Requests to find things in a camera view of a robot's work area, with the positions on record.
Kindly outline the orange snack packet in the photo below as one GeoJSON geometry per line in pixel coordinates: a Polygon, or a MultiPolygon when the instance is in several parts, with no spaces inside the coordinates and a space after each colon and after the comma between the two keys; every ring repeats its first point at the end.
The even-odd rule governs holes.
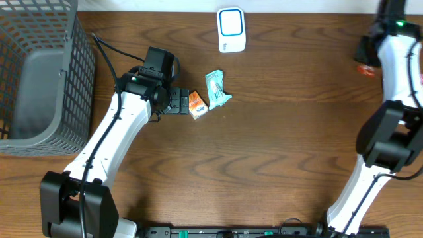
{"type": "Polygon", "coordinates": [[[205,115],[209,111],[207,104],[203,101],[197,91],[189,94],[188,109],[189,113],[195,120],[205,115]]]}

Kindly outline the teal snack packet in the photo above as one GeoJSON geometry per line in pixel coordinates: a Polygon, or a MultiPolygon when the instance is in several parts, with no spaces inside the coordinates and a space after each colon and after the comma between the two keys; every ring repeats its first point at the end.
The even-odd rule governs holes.
{"type": "Polygon", "coordinates": [[[223,86],[223,72],[222,70],[215,70],[205,76],[206,87],[208,90],[209,110],[213,110],[217,106],[223,106],[232,95],[227,95],[223,86]]]}

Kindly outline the red-brown candy bar wrapper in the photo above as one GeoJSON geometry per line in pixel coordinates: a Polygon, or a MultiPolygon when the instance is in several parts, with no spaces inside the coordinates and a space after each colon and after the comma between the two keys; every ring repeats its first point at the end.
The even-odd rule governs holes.
{"type": "Polygon", "coordinates": [[[371,66],[361,64],[357,66],[357,71],[358,73],[367,77],[375,77],[375,70],[371,66]]]}

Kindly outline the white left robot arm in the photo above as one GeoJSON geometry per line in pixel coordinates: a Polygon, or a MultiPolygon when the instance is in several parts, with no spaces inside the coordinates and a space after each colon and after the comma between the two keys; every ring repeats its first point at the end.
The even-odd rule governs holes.
{"type": "Polygon", "coordinates": [[[114,179],[135,136],[151,116],[187,115],[187,89],[172,87],[179,60],[150,47],[142,66],[118,78],[105,117],[82,152],[63,172],[40,183],[46,237],[136,237],[136,222],[122,218],[112,197],[114,179]]]}

